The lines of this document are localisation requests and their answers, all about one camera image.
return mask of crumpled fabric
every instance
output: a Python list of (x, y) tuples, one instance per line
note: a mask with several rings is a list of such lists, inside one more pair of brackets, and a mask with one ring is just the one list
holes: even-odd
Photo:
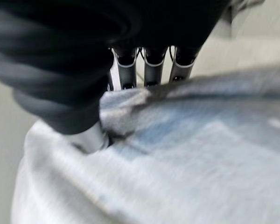
[(280, 224), (280, 68), (107, 92), (100, 116), (93, 154), (31, 128), (12, 224)]

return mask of light blue fabric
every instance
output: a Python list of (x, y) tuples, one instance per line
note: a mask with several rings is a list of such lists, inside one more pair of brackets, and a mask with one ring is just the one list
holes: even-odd
[(280, 224), (280, 68), (108, 92), (86, 155), (39, 121), (13, 224)]

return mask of black cable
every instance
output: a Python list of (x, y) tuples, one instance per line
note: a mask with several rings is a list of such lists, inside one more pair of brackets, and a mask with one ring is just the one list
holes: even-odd
[(169, 46), (169, 53), (170, 53), (170, 58), (171, 58), (171, 61), (173, 62), (173, 56), (172, 56), (171, 47), (172, 47), (172, 46)]

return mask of robotic hand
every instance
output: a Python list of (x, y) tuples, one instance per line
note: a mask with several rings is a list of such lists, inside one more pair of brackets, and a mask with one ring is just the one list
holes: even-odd
[(70, 141), (88, 153), (100, 150), (109, 145), (99, 99), (110, 82), (111, 48), (123, 90), (137, 85), (139, 47), (145, 86), (160, 84), (168, 46), (176, 46), (170, 82), (184, 80), (228, 3), (0, 0), (0, 81), (14, 88), (24, 109)]

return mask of gray cloth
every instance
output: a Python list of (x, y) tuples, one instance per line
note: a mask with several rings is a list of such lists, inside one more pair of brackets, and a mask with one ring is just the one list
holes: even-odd
[(280, 68), (108, 92), (86, 155), (39, 121), (13, 224), (280, 224)]

